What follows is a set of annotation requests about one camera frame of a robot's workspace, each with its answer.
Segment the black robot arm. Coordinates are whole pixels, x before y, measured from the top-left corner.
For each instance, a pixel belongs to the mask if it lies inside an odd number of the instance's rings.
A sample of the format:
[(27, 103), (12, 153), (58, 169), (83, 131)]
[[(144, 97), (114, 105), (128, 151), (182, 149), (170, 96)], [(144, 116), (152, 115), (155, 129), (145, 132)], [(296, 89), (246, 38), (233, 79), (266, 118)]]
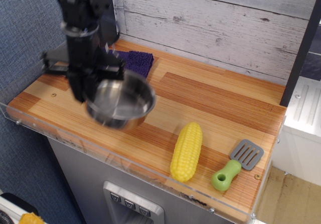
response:
[(66, 45), (43, 53), (44, 69), (68, 78), (79, 102), (92, 98), (103, 80), (123, 80), (125, 60), (107, 53), (119, 39), (112, 0), (58, 0)]

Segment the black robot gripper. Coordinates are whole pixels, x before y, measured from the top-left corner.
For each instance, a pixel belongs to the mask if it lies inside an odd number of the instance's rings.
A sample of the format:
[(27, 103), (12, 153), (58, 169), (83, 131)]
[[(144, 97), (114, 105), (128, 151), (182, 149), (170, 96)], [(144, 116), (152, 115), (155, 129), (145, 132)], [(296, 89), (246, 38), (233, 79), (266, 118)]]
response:
[(124, 79), (125, 61), (102, 49), (99, 25), (82, 30), (62, 24), (61, 30), (66, 35), (66, 45), (42, 54), (43, 70), (67, 75), (76, 100), (85, 102), (94, 96), (94, 76), (91, 74), (99, 79)]

